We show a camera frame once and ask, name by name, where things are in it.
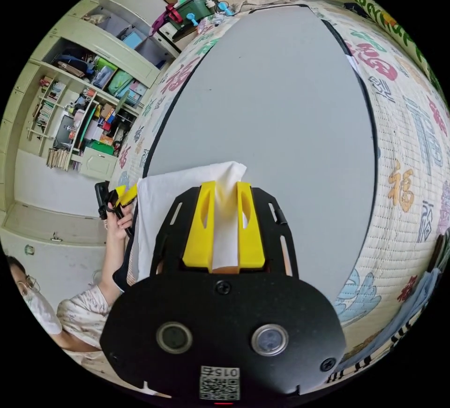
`glasses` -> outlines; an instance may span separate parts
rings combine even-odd
[[[27,275],[27,278],[25,281],[19,281],[18,285],[20,287],[23,287],[23,289],[25,289],[25,294],[26,294],[26,289],[34,289],[36,292],[40,292],[41,291],[41,287],[39,286],[38,282],[36,281],[36,279],[30,275]]]
[[[41,286],[39,286],[38,282],[36,281],[36,279],[34,277],[27,275],[27,285],[31,289],[34,289],[37,292],[41,292]]]

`woman's hand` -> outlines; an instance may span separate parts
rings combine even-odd
[[[108,208],[113,209],[113,206],[108,203]],[[114,239],[124,240],[127,237],[126,228],[129,228],[133,225],[133,206],[127,205],[125,208],[122,208],[123,218],[119,219],[115,213],[107,211],[106,214],[108,216],[107,220],[107,229],[108,236],[113,237]]]

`woman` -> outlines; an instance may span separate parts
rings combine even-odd
[[[138,389],[120,379],[100,348],[100,335],[109,310],[121,294],[113,281],[113,274],[123,263],[127,237],[125,230],[133,223],[132,206],[122,208],[122,212],[122,219],[108,212],[106,252],[100,283],[70,300],[63,300],[56,313],[22,264],[13,257],[7,257],[7,260],[14,281],[36,319],[56,344],[78,364],[122,387],[162,395],[150,389]]]

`blue fabric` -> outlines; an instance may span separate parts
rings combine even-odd
[[[398,314],[391,320],[385,329],[367,346],[365,346],[356,355],[349,358],[338,365],[335,372],[354,366],[356,363],[364,360],[377,349],[379,349],[386,341],[388,341],[400,328],[402,328],[415,314],[419,312],[422,306],[428,301],[430,295],[436,285],[437,278],[441,271],[434,268],[432,272],[425,272],[419,281],[415,291],[410,295],[408,300],[403,303]]]

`face mask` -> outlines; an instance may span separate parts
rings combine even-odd
[[[50,303],[34,289],[27,289],[23,296],[34,317],[48,334],[59,334],[62,332],[60,320],[56,317]]]

